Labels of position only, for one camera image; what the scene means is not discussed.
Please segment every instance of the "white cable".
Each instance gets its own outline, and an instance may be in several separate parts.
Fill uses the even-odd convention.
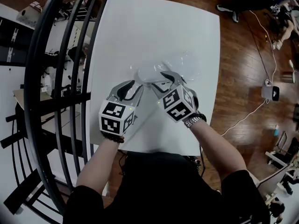
[[[242,122],[243,120],[245,120],[249,115],[253,114],[255,111],[257,111],[259,109],[259,107],[261,107],[264,103],[266,102],[266,100],[264,100],[253,112],[249,113],[245,118],[241,119],[238,123],[236,123],[234,126],[228,128],[221,136],[225,135],[230,129],[235,128],[240,122]]]
[[[267,33],[267,36],[268,36],[269,41],[270,41],[270,46],[271,46],[271,50],[272,50],[272,55],[273,55],[273,59],[274,59],[274,62],[275,62],[275,69],[274,69],[274,71],[273,71],[273,73],[272,73],[272,79],[271,79],[271,80],[266,79],[266,81],[269,81],[269,82],[272,84],[272,83],[273,83],[274,74],[275,74],[276,69],[277,69],[277,63],[276,63],[275,56],[274,56],[274,51],[273,51],[273,48],[272,48],[272,42],[271,42],[269,33],[268,33],[267,30],[262,26],[262,24],[261,24],[261,22],[259,21],[257,15],[256,15],[254,12],[252,12],[252,11],[250,11],[250,12],[251,12],[254,16],[256,16],[256,19],[257,19],[258,23],[259,23],[260,26],[264,29],[264,31]],[[261,103],[261,104],[260,104],[254,111],[253,111],[253,112],[249,113],[245,118],[241,119],[241,120],[240,120],[239,122],[237,122],[234,126],[228,128],[228,129],[227,129],[221,136],[225,135],[230,129],[236,127],[240,122],[244,121],[249,115],[251,115],[251,114],[253,114],[255,111],[257,111],[257,110],[258,110],[258,109],[259,109],[265,102],[266,102],[266,104],[268,104],[269,101],[270,101],[270,100],[265,99],[265,100],[264,100],[264,101],[263,101],[263,102],[262,102],[262,103]]]

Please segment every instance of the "white sneaker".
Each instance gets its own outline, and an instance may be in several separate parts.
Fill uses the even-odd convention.
[[[221,12],[232,12],[232,10],[229,10],[228,8],[225,8],[224,6],[222,5],[216,5],[216,9],[218,11],[221,11]]]
[[[273,41],[273,43],[272,43],[272,49],[273,49],[273,50],[276,49],[276,43],[277,43],[276,41]]]
[[[238,16],[238,13],[236,13],[235,11],[233,11],[233,21],[235,23],[238,23],[239,22],[239,16]]]
[[[278,42],[276,43],[277,50],[280,50],[281,46],[282,46],[282,42],[281,40],[278,40]]]

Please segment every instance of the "black sleeve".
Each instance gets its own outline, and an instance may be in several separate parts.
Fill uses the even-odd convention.
[[[63,224],[98,223],[103,210],[103,200],[98,192],[78,186],[67,201]]]
[[[247,170],[227,176],[221,184],[222,198],[232,223],[270,223],[269,210]]]

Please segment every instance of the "black and white marker cube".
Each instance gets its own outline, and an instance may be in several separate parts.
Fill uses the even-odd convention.
[[[135,108],[104,100],[99,112],[100,130],[122,136],[133,124]]]
[[[174,121],[179,122],[195,112],[195,104],[190,94],[182,85],[171,90],[158,101],[159,107],[166,111]]]

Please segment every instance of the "wristwatch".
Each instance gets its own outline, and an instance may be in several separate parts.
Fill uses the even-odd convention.
[[[185,121],[185,125],[187,126],[187,128],[190,128],[194,123],[201,119],[206,122],[206,116],[199,111],[196,111],[196,113],[193,113],[188,117],[188,120]]]

